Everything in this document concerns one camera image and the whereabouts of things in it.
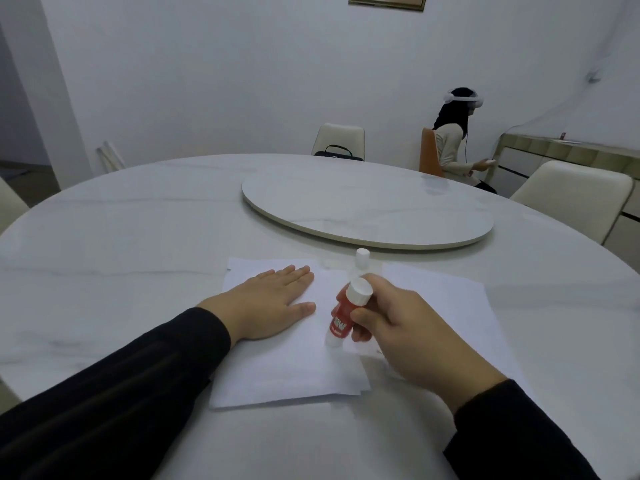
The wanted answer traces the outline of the person's left hand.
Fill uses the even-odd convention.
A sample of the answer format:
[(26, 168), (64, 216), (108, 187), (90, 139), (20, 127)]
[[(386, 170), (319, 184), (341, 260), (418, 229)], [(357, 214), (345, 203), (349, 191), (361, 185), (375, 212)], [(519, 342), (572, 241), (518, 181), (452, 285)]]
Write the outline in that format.
[(275, 336), (300, 321), (287, 321), (286, 308), (314, 281), (309, 266), (287, 266), (260, 273), (240, 285), (210, 298), (197, 307), (215, 315), (225, 326), (234, 347), (242, 340)]

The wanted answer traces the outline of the person's right hand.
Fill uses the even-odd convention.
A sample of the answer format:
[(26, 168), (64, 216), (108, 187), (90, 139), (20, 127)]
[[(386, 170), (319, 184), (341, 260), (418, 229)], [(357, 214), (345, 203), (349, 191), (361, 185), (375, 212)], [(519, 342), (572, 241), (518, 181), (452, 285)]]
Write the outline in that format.
[(366, 308), (383, 315), (373, 339), (393, 370), (437, 395), (455, 414), (477, 395), (507, 380), (439, 316), (418, 293), (364, 274), (373, 295)]

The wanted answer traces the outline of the red and white glue stick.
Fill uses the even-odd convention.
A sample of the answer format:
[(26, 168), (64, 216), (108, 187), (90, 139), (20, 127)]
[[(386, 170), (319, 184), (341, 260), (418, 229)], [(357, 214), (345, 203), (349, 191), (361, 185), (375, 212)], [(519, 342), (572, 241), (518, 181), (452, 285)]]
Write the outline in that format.
[(352, 311), (363, 308), (373, 295), (371, 284), (363, 277), (352, 279), (337, 297), (337, 305), (332, 311), (325, 345), (329, 348), (342, 347), (344, 340), (353, 329)]

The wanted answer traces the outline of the person's left forearm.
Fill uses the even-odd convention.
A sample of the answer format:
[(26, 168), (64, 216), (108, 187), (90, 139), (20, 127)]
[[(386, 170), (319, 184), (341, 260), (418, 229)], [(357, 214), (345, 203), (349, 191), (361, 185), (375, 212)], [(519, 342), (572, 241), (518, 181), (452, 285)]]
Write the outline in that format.
[(0, 480), (149, 480), (231, 348), (190, 308), (0, 415)]

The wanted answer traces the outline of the person's right forearm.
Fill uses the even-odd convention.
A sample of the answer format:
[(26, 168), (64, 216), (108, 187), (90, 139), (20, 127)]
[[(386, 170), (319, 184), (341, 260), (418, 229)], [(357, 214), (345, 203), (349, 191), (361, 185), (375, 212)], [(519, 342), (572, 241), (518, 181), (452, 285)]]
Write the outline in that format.
[(444, 457), (459, 480), (600, 480), (564, 432), (512, 379), (454, 414)]

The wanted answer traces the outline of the round marble turntable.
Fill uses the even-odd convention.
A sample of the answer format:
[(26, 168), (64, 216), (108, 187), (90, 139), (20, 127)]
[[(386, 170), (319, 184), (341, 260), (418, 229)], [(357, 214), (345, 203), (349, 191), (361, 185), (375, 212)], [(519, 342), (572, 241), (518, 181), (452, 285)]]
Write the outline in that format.
[(244, 200), (268, 219), (333, 241), (384, 250), (444, 250), (484, 240), (495, 220), (468, 186), (430, 175), (261, 171)]

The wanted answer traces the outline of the black bag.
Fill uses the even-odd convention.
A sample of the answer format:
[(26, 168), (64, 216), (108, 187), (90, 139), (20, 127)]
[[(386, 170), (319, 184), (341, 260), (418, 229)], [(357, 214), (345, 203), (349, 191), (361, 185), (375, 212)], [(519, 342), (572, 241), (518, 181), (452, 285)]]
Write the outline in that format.
[(350, 161), (365, 161), (363, 158), (354, 155), (348, 148), (336, 144), (327, 145), (324, 150), (318, 150), (314, 152), (313, 155)]

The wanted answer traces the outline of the cream chair with black bag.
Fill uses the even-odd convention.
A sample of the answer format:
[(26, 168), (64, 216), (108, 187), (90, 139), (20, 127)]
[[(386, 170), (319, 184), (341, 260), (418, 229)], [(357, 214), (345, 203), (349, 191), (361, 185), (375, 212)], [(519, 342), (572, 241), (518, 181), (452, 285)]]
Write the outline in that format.
[(317, 133), (311, 154), (324, 150), (330, 144), (344, 146), (365, 160), (365, 130), (361, 127), (323, 124)]

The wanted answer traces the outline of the orange chair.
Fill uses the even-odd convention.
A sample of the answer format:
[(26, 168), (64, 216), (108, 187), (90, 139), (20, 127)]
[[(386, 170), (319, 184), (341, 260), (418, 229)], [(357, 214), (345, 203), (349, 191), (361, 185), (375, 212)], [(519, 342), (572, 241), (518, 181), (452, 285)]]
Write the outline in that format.
[(430, 128), (423, 128), (421, 133), (419, 171), (421, 173), (444, 178), (439, 162), (436, 135)]

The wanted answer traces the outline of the white boards leaning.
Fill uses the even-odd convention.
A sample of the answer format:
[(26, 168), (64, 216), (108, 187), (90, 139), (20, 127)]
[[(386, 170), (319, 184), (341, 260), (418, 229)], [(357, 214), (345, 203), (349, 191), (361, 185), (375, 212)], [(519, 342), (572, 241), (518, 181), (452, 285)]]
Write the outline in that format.
[(127, 168), (123, 158), (110, 142), (104, 141), (98, 148), (96, 148), (95, 152), (105, 174), (121, 171)]

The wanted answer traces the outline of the cream upholstered chair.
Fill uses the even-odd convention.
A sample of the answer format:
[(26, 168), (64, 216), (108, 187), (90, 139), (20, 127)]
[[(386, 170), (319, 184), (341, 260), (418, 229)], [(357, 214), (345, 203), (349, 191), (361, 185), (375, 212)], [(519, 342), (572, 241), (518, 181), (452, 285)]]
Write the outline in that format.
[(548, 161), (510, 199), (603, 244), (633, 190), (628, 175)]

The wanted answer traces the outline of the white headset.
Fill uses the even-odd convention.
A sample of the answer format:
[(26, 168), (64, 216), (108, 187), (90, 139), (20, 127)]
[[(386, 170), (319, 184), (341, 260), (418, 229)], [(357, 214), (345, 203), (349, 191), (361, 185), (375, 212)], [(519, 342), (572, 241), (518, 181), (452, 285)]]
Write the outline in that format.
[(467, 104), (469, 109), (479, 109), (484, 104), (484, 98), (479, 96), (476, 91), (471, 91), (470, 96), (460, 96), (453, 94), (452, 91), (448, 91), (444, 95), (444, 104), (450, 104), (452, 102), (464, 102)]

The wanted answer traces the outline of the beige sideboard cabinet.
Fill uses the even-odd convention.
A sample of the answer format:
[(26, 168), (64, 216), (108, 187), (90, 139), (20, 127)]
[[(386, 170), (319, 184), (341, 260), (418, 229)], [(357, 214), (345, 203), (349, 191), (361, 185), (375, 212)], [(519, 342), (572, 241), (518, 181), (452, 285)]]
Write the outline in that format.
[(498, 140), (493, 158), (498, 165), (488, 171), (485, 181), (506, 198), (548, 161), (566, 161), (631, 177), (633, 190), (604, 247), (640, 274), (640, 150), (505, 133)]

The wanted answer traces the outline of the cream chair edge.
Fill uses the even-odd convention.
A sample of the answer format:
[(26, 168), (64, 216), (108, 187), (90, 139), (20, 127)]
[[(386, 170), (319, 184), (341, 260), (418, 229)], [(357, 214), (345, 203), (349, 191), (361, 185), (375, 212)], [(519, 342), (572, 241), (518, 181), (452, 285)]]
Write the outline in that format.
[(0, 235), (28, 211), (29, 206), (0, 176)]

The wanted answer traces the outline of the framed picture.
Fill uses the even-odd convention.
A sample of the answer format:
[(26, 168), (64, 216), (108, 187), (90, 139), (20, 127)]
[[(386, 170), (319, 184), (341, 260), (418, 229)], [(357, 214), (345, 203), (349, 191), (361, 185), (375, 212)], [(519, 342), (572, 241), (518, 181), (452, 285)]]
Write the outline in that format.
[(426, 0), (348, 0), (350, 5), (423, 12)]

